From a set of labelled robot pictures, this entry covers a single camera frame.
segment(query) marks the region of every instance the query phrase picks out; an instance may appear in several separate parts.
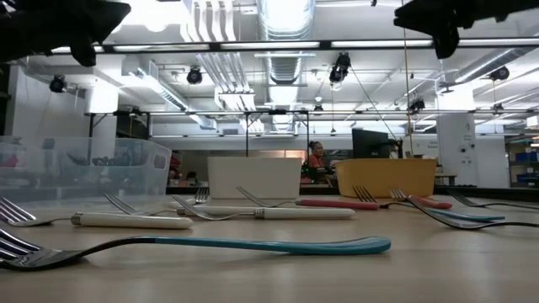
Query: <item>cable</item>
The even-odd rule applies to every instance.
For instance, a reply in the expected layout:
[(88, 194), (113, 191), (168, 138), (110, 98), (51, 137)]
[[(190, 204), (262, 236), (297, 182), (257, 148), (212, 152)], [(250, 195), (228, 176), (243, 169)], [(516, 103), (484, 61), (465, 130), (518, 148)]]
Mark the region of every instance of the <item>cable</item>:
[[(403, 28), (403, 38), (404, 38), (404, 67), (406, 68), (406, 91), (410, 91), (410, 81), (408, 79), (408, 39), (406, 37), (406, 28)], [(408, 98), (408, 109), (410, 108), (410, 94), (407, 93), (406, 97)], [(410, 136), (410, 152), (412, 156), (414, 155), (414, 140), (412, 139), (413, 132), (410, 131), (412, 128), (412, 121), (410, 114), (408, 114), (408, 129), (406, 133)]]
[(384, 123), (384, 125), (387, 127), (387, 130), (389, 130), (389, 133), (391, 134), (391, 136), (393, 137), (393, 139), (395, 139), (395, 141), (397, 140), (397, 137), (395, 136), (395, 134), (393, 134), (393, 132), (391, 131), (391, 128), (389, 127), (389, 125), (387, 124), (387, 122), (384, 120), (384, 117), (380, 114), (380, 112), (378, 111), (378, 108), (376, 107), (376, 105), (374, 104), (374, 102), (372, 102), (372, 99), (371, 99), (371, 96), (369, 96), (369, 93), (365, 90), (365, 87), (363, 87), (363, 84), (361, 83), (361, 80), (359, 77), (357, 77), (357, 75), (355, 74), (355, 70), (354, 68), (350, 65), (350, 69), (352, 70), (352, 72), (354, 73), (354, 77), (355, 79), (357, 80), (357, 82), (360, 84), (361, 86), (361, 89), (363, 90), (363, 93), (365, 94), (365, 96), (367, 97), (367, 99), (369, 100), (369, 102), (371, 103), (372, 105), (372, 108), (376, 111), (376, 114), (378, 114), (378, 116), (380, 117), (380, 119), (382, 120), (382, 122)]

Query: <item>fluorescent light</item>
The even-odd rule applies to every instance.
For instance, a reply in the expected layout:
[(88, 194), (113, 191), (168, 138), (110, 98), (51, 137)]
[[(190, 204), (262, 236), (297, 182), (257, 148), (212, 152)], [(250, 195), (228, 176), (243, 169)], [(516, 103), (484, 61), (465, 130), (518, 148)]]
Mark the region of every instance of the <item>fluorescent light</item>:
[(185, 112), (151, 112), (152, 116), (182, 116), (187, 115)]
[(539, 45), (539, 38), (507, 38), (507, 39), (464, 39), (459, 46), (515, 46), (515, 45)]
[(200, 114), (200, 115), (244, 115), (244, 112), (241, 111), (219, 111), (219, 112), (197, 112), (191, 114)]
[(290, 41), (290, 42), (248, 42), (223, 43), (223, 50), (252, 50), (252, 49), (316, 49), (320, 46), (317, 41)]
[[(370, 47), (404, 47), (404, 40), (364, 40), (364, 41), (334, 41), (332, 48), (370, 48)], [(407, 47), (428, 47), (430, 40), (406, 40)]]
[(180, 45), (118, 45), (114, 46), (118, 52), (159, 52), (159, 51), (208, 51), (208, 44), (186, 43)]
[[(93, 47), (96, 53), (104, 53), (103, 47), (96, 45)], [(71, 54), (71, 48), (69, 46), (58, 47), (52, 50), (53, 54)]]
[(313, 58), (317, 54), (314, 53), (258, 53), (254, 54), (255, 58)]

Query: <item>red shirt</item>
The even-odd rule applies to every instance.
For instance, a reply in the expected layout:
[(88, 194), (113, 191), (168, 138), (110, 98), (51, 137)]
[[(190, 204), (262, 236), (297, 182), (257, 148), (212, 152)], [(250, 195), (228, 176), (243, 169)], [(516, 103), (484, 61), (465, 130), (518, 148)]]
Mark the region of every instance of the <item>red shirt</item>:
[(315, 155), (309, 156), (309, 167), (311, 168), (320, 168), (324, 167), (322, 158)]

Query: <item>white wall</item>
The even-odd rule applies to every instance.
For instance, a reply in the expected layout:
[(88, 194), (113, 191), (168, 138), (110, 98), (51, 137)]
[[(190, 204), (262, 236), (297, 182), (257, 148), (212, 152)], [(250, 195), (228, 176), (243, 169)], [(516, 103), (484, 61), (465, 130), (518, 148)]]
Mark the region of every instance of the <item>white wall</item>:
[(6, 136), (88, 136), (89, 117), (84, 98), (70, 93), (52, 93), (49, 85), (24, 75), (12, 66), (9, 84)]

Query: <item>clear plastic bin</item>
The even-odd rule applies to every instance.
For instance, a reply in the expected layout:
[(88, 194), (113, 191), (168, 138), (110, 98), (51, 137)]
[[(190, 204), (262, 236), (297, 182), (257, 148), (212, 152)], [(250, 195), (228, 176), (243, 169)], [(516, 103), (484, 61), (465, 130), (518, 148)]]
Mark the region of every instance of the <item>clear plastic bin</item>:
[(104, 202), (105, 193), (165, 195), (170, 157), (135, 139), (0, 137), (0, 195), (56, 205)]

